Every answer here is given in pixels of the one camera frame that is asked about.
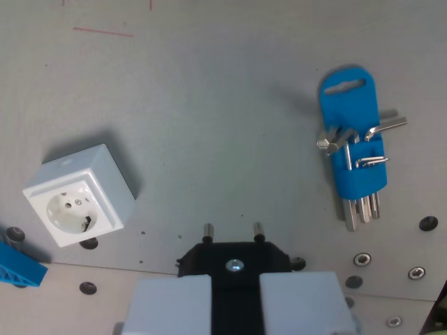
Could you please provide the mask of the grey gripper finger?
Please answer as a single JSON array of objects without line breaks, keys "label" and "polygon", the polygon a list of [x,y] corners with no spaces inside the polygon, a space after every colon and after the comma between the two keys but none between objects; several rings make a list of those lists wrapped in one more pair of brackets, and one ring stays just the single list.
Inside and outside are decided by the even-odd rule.
[{"label": "grey gripper finger", "polygon": [[211,334],[211,277],[195,275],[140,280],[122,333]]},{"label": "grey gripper finger", "polygon": [[259,280],[266,334],[358,333],[335,273],[269,273]]}]

